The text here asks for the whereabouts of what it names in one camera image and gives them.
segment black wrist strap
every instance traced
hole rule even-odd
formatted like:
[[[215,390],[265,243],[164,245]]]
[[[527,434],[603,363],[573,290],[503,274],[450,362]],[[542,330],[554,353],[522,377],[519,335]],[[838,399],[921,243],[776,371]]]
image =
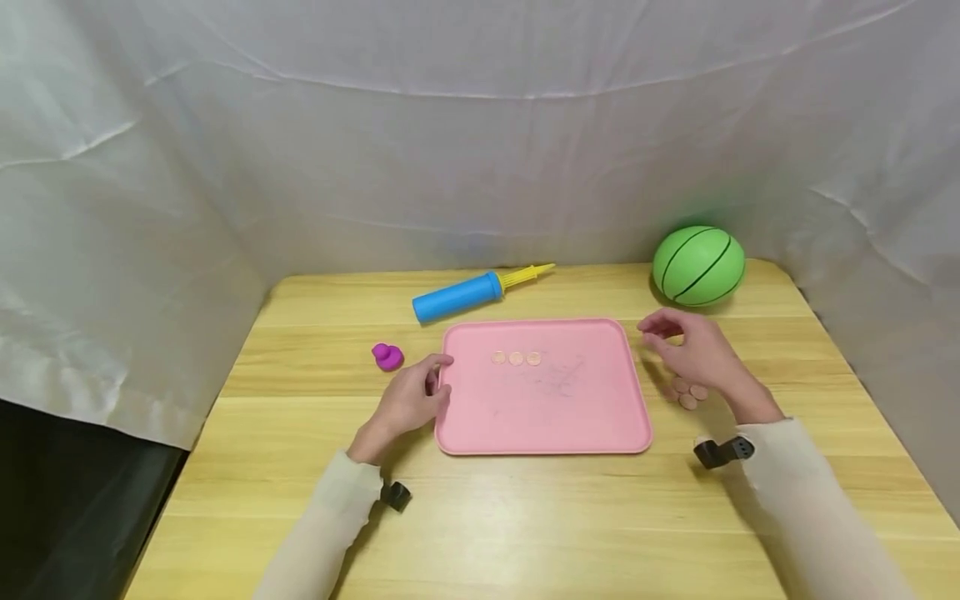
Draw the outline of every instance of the black wrist strap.
[[[403,509],[407,508],[411,497],[413,496],[407,487],[398,481],[391,486],[384,485],[380,492],[380,500],[398,513],[402,513]]]
[[[745,461],[753,456],[754,452],[754,445],[740,436],[722,444],[707,440],[693,448],[693,453],[700,459],[700,464],[707,469],[722,467],[730,461]]]

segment green basketball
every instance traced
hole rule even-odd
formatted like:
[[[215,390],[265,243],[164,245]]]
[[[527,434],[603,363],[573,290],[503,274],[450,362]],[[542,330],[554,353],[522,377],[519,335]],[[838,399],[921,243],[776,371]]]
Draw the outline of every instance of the green basketball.
[[[743,248],[722,229],[698,225],[666,236],[654,255],[654,282],[683,306],[708,306],[728,297],[747,270]]]

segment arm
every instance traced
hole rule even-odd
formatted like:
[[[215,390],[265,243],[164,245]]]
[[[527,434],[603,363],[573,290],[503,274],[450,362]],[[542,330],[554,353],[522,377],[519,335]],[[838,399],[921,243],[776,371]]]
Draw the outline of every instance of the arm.
[[[644,343],[676,374],[720,391],[755,448],[743,469],[777,524],[795,570],[818,600],[907,600],[913,592],[853,508],[797,420],[736,356],[709,319],[662,309],[637,326]],[[679,346],[668,338],[681,335]]]
[[[380,497],[380,457],[394,440],[427,424],[450,397],[437,389],[440,365],[453,359],[431,354],[400,371],[350,448],[338,451],[317,483],[306,510],[280,545],[253,600],[322,600],[340,576],[347,548]]]
[[[742,414],[737,420],[742,423],[737,426],[740,435],[756,451],[743,462],[743,470],[760,506],[777,524],[812,597],[913,598],[900,569],[840,488],[804,427],[793,419],[766,421],[744,404],[770,407],[776,402],[755,380],[743,385],[754,390],[740,396],[725,394],[731,408]]]

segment yellow pump nozzle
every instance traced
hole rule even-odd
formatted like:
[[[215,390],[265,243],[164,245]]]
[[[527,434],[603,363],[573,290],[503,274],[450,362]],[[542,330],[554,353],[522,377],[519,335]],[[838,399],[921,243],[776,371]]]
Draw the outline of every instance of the yellow pump nozzle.
[[[548,265],[540,265],[535,267],[533,265],[520,269],[519,271],[514,271],[506,275],[498,275],[500,279],[500,287],[503,288],[503,291],[506,292],[508,287],[517,285],[518,283],[523,283],[524,281],[529,281],[530,279],[536,279],[538,276],[546,273],[550,269],[553,269],[557,265],[550,263]]]

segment wood grain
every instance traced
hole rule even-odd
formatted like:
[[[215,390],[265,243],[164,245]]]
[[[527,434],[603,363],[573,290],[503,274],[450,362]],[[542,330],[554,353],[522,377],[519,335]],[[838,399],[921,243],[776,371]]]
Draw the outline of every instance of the wood grain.
[[[132,581],[131,600],[246,598],[338,447],[390,376],[370,348],[416,358],[461,321],[609,317],[635,349],[654,424],[639,456],[453,458],[429,430],[388,470],[414,494],[374,508],[338,598],[784,598],[782,557],[736,468],[707,474],[698,434],[729,435],[711,397],[666,402],[669,380],[635,323],[659,307],[648,265],[560,268],[503,302],[421,327],[418,294],[478,272],[295,276],[264,305]],[[711,310],[784,410],[804,421],[841,485],[920,597],[960,588],[960,535],[789,277],[751,261]]]

